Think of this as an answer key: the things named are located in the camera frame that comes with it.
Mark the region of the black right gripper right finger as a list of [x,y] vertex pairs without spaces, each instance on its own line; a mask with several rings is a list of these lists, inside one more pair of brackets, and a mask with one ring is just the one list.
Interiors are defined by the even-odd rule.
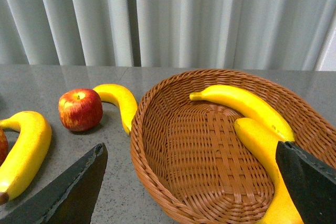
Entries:
[[335,168],[294,143],[278,142],[276,163],[304,223],[335,223]]

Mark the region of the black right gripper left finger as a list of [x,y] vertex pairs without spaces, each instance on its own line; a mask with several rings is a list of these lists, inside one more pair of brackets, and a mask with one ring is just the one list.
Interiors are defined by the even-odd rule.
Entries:
[[97,144],[1,223],[91,223],[107,160]]

